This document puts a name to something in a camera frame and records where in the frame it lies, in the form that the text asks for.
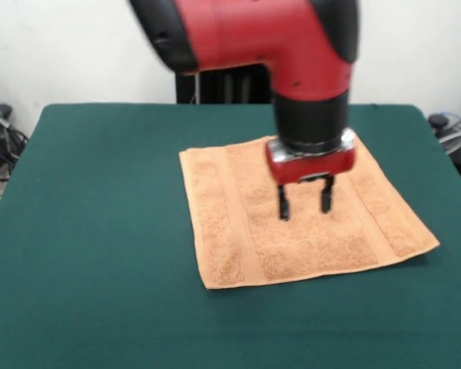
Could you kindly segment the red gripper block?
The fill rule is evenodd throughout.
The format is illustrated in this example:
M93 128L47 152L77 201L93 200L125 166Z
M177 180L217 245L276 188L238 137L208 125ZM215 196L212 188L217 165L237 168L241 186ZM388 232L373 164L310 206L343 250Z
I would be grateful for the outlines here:
M265 153L271 177L276 182L279 200L279 216L282 221L289 221L290 208L285 186L302 181L324 178L321 191L321 211L327 214L332 208L333 186L338 174L350 171L355 163L356 134L346 128L341 135L340 147L324 155L304 154L285 148L284 144L274 138L266 142Z

